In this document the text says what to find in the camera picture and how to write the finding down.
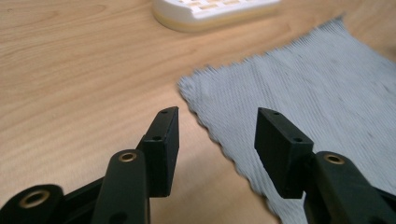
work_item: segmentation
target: blue-gray towel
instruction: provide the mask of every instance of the blue-gray towel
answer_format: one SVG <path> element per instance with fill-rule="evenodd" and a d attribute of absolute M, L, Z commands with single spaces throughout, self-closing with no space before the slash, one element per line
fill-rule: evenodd
<path fill-rule="evenodd" d="M 351 36 L 341 18 L 281 49 L 183 77 L 180 92 L 251 187 L 285 224 L 306 223 L 303 200 L 284 200 L 254 149 L 258 107 L 284 114 L 314 151 L 352 159 L 372 185 L 396 194 L 396 63 Z"/>

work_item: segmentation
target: wooden surface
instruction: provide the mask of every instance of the wooden surface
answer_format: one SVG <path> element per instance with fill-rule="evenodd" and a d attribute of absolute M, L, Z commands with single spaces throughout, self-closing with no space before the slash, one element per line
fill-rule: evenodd
<path fill-rule="evenodd" d="M 200 34 L 164 28 L 150 7 L 0 1 L 0 206 L 33 185 L 68 193 L 103 176 L 114 153 L 177 105 L 173 191 L 151 199 L 152 223 L 277 223 L 188 110 L 179 78 L 281 47 L 342 13 L 350 33 L 396 62 L 392 0 L 284 0 L 273 16 Z"/>

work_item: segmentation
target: striped cloth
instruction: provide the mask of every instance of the striped cloth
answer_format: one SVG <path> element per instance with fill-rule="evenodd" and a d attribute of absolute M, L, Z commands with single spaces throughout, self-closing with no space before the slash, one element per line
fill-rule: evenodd
<path fill-rule="evenodd" d="M 396 63 L 363 45 L 342 19 L 290 45 L 179 83 L 189 108 L 265 195 L 282 222 L 306 223 L 303 200 L 284 200 L 254 149 L 258 107 L 283 113 L 314 142 L 354 161 L 370 183 L 396 194 Z"/>

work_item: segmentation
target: wood grain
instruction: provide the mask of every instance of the wood grain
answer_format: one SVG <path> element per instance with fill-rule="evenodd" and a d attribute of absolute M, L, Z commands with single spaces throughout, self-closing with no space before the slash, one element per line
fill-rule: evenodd
<path fill-rule="evenodd" d="M 148 0 L 0 1 L 0 205 L 38 184 L 65 193 L 103 176 L 155 114 L 180 107 L 172 195 L 152 223 L 277 223 L 180 97 L 194 69 L 281 47 L 345 13 L 361 42 L 396 62 L 396 1 L 284 0 L 272 16 L 199 34 L 153 18 Z"/>

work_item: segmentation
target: ribbed fabric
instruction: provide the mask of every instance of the ribbed fabric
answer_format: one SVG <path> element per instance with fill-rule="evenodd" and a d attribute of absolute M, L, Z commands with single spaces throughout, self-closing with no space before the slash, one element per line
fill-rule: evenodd
<path fill-rule="evenodd" d="M 180 92 L 211 138 L 285 224 L 306 223 L 303 200 L 280 198 L 254 149 L 258 107 L 283 113 L 314 142 L 354 161 L 396 194 L 396 63 L 334 19 L 290 45 L 183 77 Z"/>

